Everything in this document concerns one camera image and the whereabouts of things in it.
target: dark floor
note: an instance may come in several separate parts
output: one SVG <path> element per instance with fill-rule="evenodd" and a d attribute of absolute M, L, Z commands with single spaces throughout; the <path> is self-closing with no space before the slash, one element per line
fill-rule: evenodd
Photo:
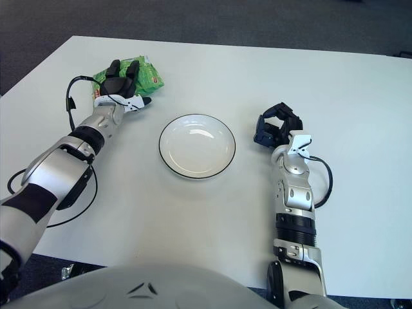
<path fill-rule="evenodd" d="M 72 35 L 393 55 L 412 50 L 412 1 L 0 0 L 0 94 Z M 57 282 L 67 264 L 33 255 L 14 297 Z M 385 299 L 334 299 L 391 308 Z"/>

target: black cable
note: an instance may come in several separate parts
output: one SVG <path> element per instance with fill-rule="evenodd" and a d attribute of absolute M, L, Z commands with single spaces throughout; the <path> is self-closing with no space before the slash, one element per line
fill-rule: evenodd
<path fill-rule="evenodd" d="M 303 147 L 309 146 L 312 143 L 312 139 L 310 139 L 310 142 L 306 143 L 305 145 L 302 145 L 298 149 L 302 149 Z"/>
<path fill-rule="evenodd" d="M 325 168 L 328 170 L 329 187 L 328 187 L 328 190 L 327 190 L 325 196 L 323 197 L 323 199 L 315 204 L 315 208 L 319 208 L 319 207 L 323 206 L 323 205 L 328 201 L 329 196 L 330 196 L 330 194 L 332 193 L 332 187 L 333 187 L 333 174 L 332 174 L 332 170 L 330 169 L 329 165 L 328 165 L 324 160 L 322 160 L 321 158 L 318 158 L 317 156 L 310 156 L 309 158 L 307 158 L 307 157 L 301 155 L 300 153 L 298 153 L 298 155 L 301 156 L 301 157 L 304 158 L 304 159 L 308 159 L 308 160 L 311 160 L 311 161 L 321 162 L 321 163 L 323 163 L 323 165 L 325 166 Z"/>
<path fill-rule="evenodd" d="M 22 169 L 21 171 L 18 171 L 18 172 L 15 173 L 12 177 L 10 177 L 10 179 L 8 180 L 8 182 L 7 182 L 7 190 L 8 190 L 8 192 L 10 192 L 10 194 L 14 194 L 14 193 L 15 193 L 14 190 L 13 190 L 13 188 L 12 188 L 13 180 L 14 180 L 17 176 L 19 176 L 20 174 L 23 174 L 25 171 L 26 171 L 26 169 Z"/>
<path fill-rule="evenodd" d="M 91 170 L 93 171 L 93 175 L 94 175 L 94 177 L 95 177 L 96 189 L 95 189 L 95 195 L 93 195 L 93 198 L 91 199 L 89 205 L 88 205 L 85 209 L 83 209 L 80 213 L 78 213 L 76 216 L 74 216 L 74 217 L 72 217 L 72 218 L 70 218 L 70 219 L 68 219 L 68 220 L 66 220 L 66 221 L 62 221 L 62 222 L 59 222 L 59 223 L 56 223 L 56 224 L 48 225 L 48 226 L 46 227 L 47 229 L 50 228 L 50 227 L 58 227 L 59 225 L 63 225 L 63 224 L 66 224 L 66 223 L 68 223 L 68 222 L 70 222 L 70 221 L 73 221 L 74 219 L 76 219 L 76 218 L 78 218 L 79 216 L 81 216 L 86 210 L 89 209 L 89 207 L 91 206 L 91 204 L 93 204 L 93 202 L 95 201 L 95 198 L 96 198 L 96 196 L 97 196 L 98 185 L 97 185 L 97 175 L 96 175 L 96 171 L 95 171 L 95 169 L 93 168 L 92 165 L 91 165 L 90 167 L 91 167 Z"/>

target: snack package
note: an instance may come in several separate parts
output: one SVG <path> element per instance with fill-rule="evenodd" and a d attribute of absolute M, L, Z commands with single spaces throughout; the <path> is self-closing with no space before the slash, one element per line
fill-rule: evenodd
<path fill-rule="evenodd" d="M 155 67 L 149 62 L 147 56 L 139 56 L 136 58 L 121 60 L 119 71 L 120 77 L 126 76 L 126 70 L 134 60 L 139 61 L 139 73 L 136 79 L 135 95 L 147 97 L 160 87 L 164 86 L 163 79 L 160 77 Z M 93 78 L 99 82 L 104 82 L 104 80 L 106 79 L 106 70 L 97 73 L 93 76 Z M 100 87 L 94 82 L 92 83 L 92 88 L 94 101 L 97 97 L 100 96 Z"/>

